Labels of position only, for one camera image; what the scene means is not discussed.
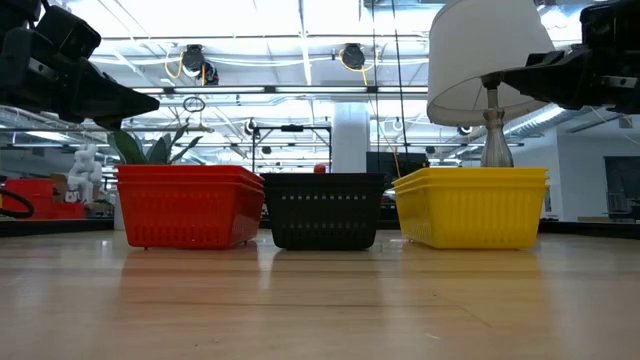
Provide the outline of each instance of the green plant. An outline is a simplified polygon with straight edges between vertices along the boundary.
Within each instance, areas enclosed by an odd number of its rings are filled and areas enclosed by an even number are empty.
[[[113,134],[109,134],[108,141],[109,145],[118,152],[120,156],[120,161],[123,164],[128,165],[145,165],[145,164],[173,164],[174,162],[180,160],[187,151],[194,148],[202,136],[198,136],[191,140],[189,145],[182,148],[175,156],[171,157],[171,150],[176,142],[182,138],[184,133],[187,131],[187,127],[189,125],[185,125],[178,129],[176,132],[176,136],[172,139],[170,134],[164,134],[158,140],[154,141],[149,148],[149,151],[145,154],[144,148],[142,146],[142,140],[138,138],[135,134],[131,136],[130,134],[124,131],[114,131]]]

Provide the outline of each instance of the white lampshade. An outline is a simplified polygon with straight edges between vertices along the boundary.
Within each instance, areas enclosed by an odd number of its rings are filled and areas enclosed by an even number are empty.
[[[428,115],[449,126],[485,124],[481,76],[522,67],[529,54],[554,50],[531,0],[454,1],[436,16],[430,48]],[[545,105],[504,83],[498,95],[505,122]]]

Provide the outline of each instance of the plant leaf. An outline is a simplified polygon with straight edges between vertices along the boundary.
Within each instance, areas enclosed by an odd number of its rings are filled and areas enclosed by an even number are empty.
[[[162,137],[153,144],[153,147],[148,154],[149,164],[167,164],[169,155],[170,154],[167,151],[167,144],[164,137]]]
[[[140,140],[140,138],[138,137],[138,135],[136,135],[136,133],[133,133],[133,140],[136,141],[136,145],[138,145],[138,149],[140,150],[140,154],[142,154],[142,156],[144,156],[144,148],[142,146],[142,140]]]
[[[180,151],[178,153],[178,155],[174,156],[171,161],[169,162],[170,164],[173,164],[174,162],[182,159],[182,157],[184,156],[184,154],[187,153],[187,151],[191,150],[192,148],[194,148],[196,145],[198,145],[198,141],[200,141],[200,139],[202,139],[202,136],[198,136],[197,138],[194,138],[193,140],[191,140],[191,142],[189,143],[189,145],[187,145],[187,147],[185,147],[184,149],[182,149],[182,151]]]
[[[111,147],[112,150],[114,150],[118,156],[120,157],[120,163],[121,164],[126,164],[127,163],[127,158],[124,157],[124,155],[122,155],[122,153],[120,152],[120,150],[118,150],[118,146],[116,145],[116,139],[113,135],[109,134],[107,135],[107,142],[109,143],[109,146]]]
[[[164,139],[164,143],[167,146],[167,153],[171,155],[171,147],[173,146],[173,142],[171,141],[171,134],[164,134],[162,138]]]
[[[176,137],[173,138],[173,141],[171,142],[171,146],[175,145],[178,142],[178,140],[182,138],[184,133],[187,131],[187,128],[189,128],[189,124],[179,128],[178,131],[176,131]]]
[[[138,144],[136,144],[136,141],[131,135],[124,131],[114,131],[113,138],[116,149],[123,155],[121,160],[124,158],[126,164],[136,165],[147,163],[145,156],[140,152]]]

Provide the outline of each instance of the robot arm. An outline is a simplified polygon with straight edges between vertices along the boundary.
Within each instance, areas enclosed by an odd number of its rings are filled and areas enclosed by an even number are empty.
[[[100,34],[60,7],[46,8],[38,26],[27,29],[40,17],[40,0],[0,0],[0,104],[73,123],[90,118],[108,129],[159,108],[88,61]]]
[[[568,110],[607,106],[640,114],[640,1],[622,0],[582,11],[582,44],[573,51],[532,54],[522,68],[499,75],[537,100]]]

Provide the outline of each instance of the black basket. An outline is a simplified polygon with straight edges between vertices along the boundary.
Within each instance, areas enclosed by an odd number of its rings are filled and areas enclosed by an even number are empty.
[[[276,246],[361,250],[376,236],[384,174],[263,174]]]

